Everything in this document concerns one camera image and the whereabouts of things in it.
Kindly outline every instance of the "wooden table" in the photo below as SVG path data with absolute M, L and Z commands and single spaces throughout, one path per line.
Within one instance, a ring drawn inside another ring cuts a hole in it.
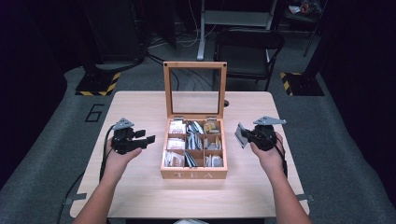
M 165 92 L 117 92 L 78 189 L 78 194 L 87 193 L 87 199 L 74 201 L 70 215 L 75 217 L 79 213 L 98 185 L 108 128 L 126 118 L 134 123 L 136 131 L 145 129 L 146 136 L 155 134 L 156 141 L 129 163 L 117 186 L 109 217 L 274 217 L 274 196 L 268 177 L 250 147 L 242 149 L 234 136 L 238 122 L 251 130 L 253 121 L 262 116 L 279 118 L 274 99 L 271 93 L 264 91 L 226 91 L 225 99 L 230 102 L 224 108 L 227 178 L 175 180 L 163 179 L 160 172 L 166 124 Z M 289 182 L 296 195 L 304 194 L 282 125 L 274 127 L 284 137 Z M 301 201 L 301 204 L 308 214 L 307 201 Z

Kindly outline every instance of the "finger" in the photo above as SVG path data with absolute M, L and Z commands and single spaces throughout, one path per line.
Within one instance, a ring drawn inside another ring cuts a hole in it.
M 140 153 L 142 153 L 142 148 L 137 148 L 133 151 L 130 151 L 128 153 L 125 154 L 125 156 L 128 157 L 129 160 L 132 160 L 133 158 L 137 157 L 138 155 L 140 155 Z

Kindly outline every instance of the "person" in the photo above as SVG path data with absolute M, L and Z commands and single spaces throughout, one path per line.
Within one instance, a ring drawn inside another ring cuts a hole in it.
M 276 146 L 283 155 L 283 138 L 276 133 Z M 260 150 L 254 143 L 250 143 L 251 150 L 259 158 L 262 169 L 270 180 L 274 193 L 276 223 L 312 223 L 303 207 L 295 196 L 288 179 L 283 173 L 282 159 L 275 148 L 268 151 Z
M 276 133 L 276 138 L 278 139 L 276 146 L 284 154 L 285 150 L 282 146 L 283 138 L 279 133 Z M 111 140 L 108 140 L 106 146 L 108 157 L 103 178 L 91 198 L 75 218 L 74 224 L 106 223 L 114 191 L 128 162 L 142 152 L 141 148 L 137 148 L 125 155 L 120 155 L 112 152 L 110 143 Z M 254 143 L 250 143 L 250 147 L 253 153 L 259 158 L 260 165 L 272 185 L 276 208 L 276 222 L 278 224 L 312 223 L 283 173 L 282 159 L 276 149 L 272 148 L 268 151 L 262 151 Z
M 137 157 L 141 152 L 142 148 L 139 147 L 131 152 L 121 155 L 115 152 L 111 147 L 111 139 L 107 141 L 106 153 L 108 156 L 102 180 L 93 191 L 90 199 L 74 219 L 74 224 L 106 223 L 116 186 L 119 183 L 122 174 L 125 172 L 129 161 Z

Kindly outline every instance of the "black chair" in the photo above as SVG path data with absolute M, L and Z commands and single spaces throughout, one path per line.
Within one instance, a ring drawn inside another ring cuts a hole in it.
M 308 45 L 306 46 L 306 49 L 305 49 L 304 57 L 308 53 L 308 50 L 312 44 L 312 40 L 314 39 L 314 36 L 318 31 L 318 27 L 320 25 L 320 21 L 323 16 L 323 12 L 327 6 L 327 2 L 328 2 L 328 0 L 320 0 L 321 11 L 319 13 L 309 13 L 309 14 L 304 14 L 303 12 L 297 12 L 295 14 L 291 13 L 289 10 L 289 5 L 293 5 L 293 4 L 285 3 L 283 6 L 283 10 L 281 12 L 282 19 L 285 19 L 286 21 L 291 22 L 291 23 L 302 25 L 304 28 L 306 28 L 310 31 L 309 37 L 308 37 L 309 41 L 308 41 Z
M 227 62 L 227 78 L 256 79 L 256 83 L 266 79 L 264 90 L 268 91 L 276 56 L 284 44 L 283 35 L 274 31 L 230 28 L 217 34 L 213 60 Z M 212 90 L 216 76 L 213 73 Z

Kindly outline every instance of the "white cable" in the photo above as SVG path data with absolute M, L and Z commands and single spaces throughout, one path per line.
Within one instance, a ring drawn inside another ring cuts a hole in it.
M 195 30 L 197 32 L 195 40 L 190 40 L 190 41 L 192 41 L 192 44 L 190 44 L 190 45 L 183 45 L 182 41 L 180 41 L 179 39 L 176 38 L 177 43 L 179 43 L 181 46 L 186 47 L 186 48 L 191 47 L 192 45 L 194 45 L 197 42 L 198 36 L 199 36 L 199 34 L 198 34 L 198 25 L 197 25 L 197 22 L 195 20 L 194 14 L 192 13 L 192 7 L 191 7 L 191 1 L 190 0 L 189 0 L 189 6 L 190 6 L 190 12 L 191 12 L 191 15 L 192 15 L 192 19 L 194 20 Z

